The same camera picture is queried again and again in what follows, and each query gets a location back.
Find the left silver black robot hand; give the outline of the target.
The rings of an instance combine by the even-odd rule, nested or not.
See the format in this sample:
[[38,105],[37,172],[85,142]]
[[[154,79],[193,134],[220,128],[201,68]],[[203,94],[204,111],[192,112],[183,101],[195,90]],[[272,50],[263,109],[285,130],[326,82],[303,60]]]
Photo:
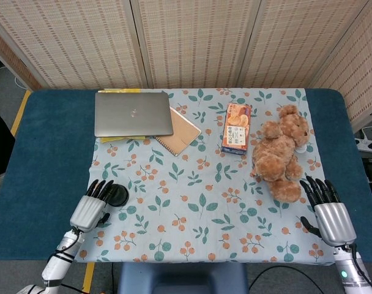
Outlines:
[[70,225],[74,231],[90,232],[109,219],[110,214],[104,213],[104,209],[110,197],[112,185],[113,180],[106,182],[98,179],[90,184],[70,218]]

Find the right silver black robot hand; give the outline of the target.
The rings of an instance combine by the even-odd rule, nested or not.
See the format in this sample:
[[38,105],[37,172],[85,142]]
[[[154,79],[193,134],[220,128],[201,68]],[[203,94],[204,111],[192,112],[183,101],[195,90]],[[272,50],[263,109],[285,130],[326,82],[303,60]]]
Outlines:
[[308,219],[302,216],[300,221],[308,232],[332,247],[353,244],[357,235],[348,210],[333,184],[327,179],[321,181],[319,178],[307,176],[305,181],[300,181],[300,185],[308,197],[318,225],[312,226]]

